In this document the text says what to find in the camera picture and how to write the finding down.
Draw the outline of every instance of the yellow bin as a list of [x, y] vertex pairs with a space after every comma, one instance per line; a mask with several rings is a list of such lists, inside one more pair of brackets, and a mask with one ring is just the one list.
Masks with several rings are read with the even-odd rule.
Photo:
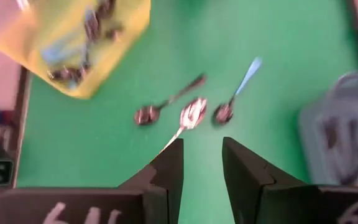
[[[95, 63], [76, 88], [52, 82], [47, 75], [52, 68], [43, 60], [40, 51], [75, 29], [82, 31], [66, 47], [85, 43], [85, 30], [80, 29], [84, 24], [85, 11], [96, 10], [97, 3], [97, 0], [38, 0], [0, 31], [0, 51], [62, 93], [75, 98], [90, 98], [148, 26], [151, 10], [151, 0], [116, 0], [112, 18], [102, 21], [101, 27], [104, 33], [109, 26], [122, 24], [124, 29], [118, 38], [114, 41], [100, 40], [91, 47], [89, 56]], [[62, 64], [68, 67], [78, 65], [80, 58], [79, 55]]]

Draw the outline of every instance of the green table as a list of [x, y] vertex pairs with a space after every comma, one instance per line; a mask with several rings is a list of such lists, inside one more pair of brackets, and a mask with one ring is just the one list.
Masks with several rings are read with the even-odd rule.
[[[181, 109], [208, 99], [206, 119], [185, 132], [180, 223], [234, 223], [221, 145], [230, 136], [308, 181], [297, 133], [299, 109], [358, 68], [343, 0], [153, 0], [150, 27], [91, 100], [35, 78], [17, 187], [114, 187], [145, 166], [179, 127]], [[210, 117], [256, 56], [264, 64], [236, 101], [232, 121]], [[159, 103], [201, 72], [206, 84], [138, 127], [136, 109]]]

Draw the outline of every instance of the utensil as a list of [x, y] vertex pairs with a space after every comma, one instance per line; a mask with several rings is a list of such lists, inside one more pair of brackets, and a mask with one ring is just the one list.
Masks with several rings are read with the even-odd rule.
[[197, 127], [197, 125], [202, 122], [204, 114], [206, 111], [206, 99], [205, 98], [196, 98], [190, 102], [180, 113], [180, 127], [176, 134], [173, 135], [171, 140], [165, 145], [165, 147], [160, 151], [164, 151], [171, 143], [179, 137], [179, 135], [186, 130], [191, 130]]
[[256, 71], [259, 69], [259, 67], [262, 64], [262, 59], [259, 57], [256, 57], [254, 61], [251, 63], [251, 65], [248, 68], [248, 71], [244, 78], [241, 81], [240, 86], [237, 88], [236, 92], [230, 99], [228, 103], [220, 104], [215, 112], [214, 112], [214, 121], [217, 124], [224, 125], [227, 122], [230, 121], [230, 119], [233, 117], [233, 104], [234, 99], [236, 96], [241, 92], [241, 90], [245, 87], [246, 83], [251, 79], [251, 77], [256, 73]]
[[105, 34], [104, 37], [109, 40], [116, 40], [118, 37], [118, 34], [124, 30], [124, 27], [122, 24], [116, 24], [115, 26], [112, 26], [109, 28]]
[[86, 38], [90, 42], [95, 42], [101, 35], [100, 19], [93, 10], [88, 10], [85, 14], [84, 28]]
[[116, 7], [116, 0], [100, 0], [96, 15], [100, 19], [107, 19], [112, 15]]
[[158, 120], [160, 117], [160, 111], [162, 108], [170, 105], [179, 97], [187, 93], [188, 91], [202, 85], [205, 82], [206, 75], [199, 75], [194, 81], [192, 81], [189, 85], [187, 85], [184, 89], [182, 89], [178, 94], [170, 97], [165, 100], [160, 105], [148, 105], [143, 106], [141, 109], [137, 110], [134, 116], [135, 123], [138, 125], [152, 124]]
[[48, 76], [53, 81], [69, 82], [73, 80], [75, 83], [79, 83], [87, 71], [88, 69], [84, 66], [79, 68], [63, 66], [62, 69], [53, 72], [48, 71]]

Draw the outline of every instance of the spoon bowl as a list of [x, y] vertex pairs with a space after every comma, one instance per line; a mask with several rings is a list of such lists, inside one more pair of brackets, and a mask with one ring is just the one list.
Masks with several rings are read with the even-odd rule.
[[147, 125], [154, 123], [160, 117], [160, 108], [154, 105], [143, 106], [134, 116], [135, 124]]
[[214, 112], [214, 121], [223, 125], [230, 121], [233, 117], [233, 109], [229, 103], [220, 104]]
[[180, 113], [180, 127], [191, 130], [202, 122], [206, 112], [206, 99], [196, 98], [190, 102]]

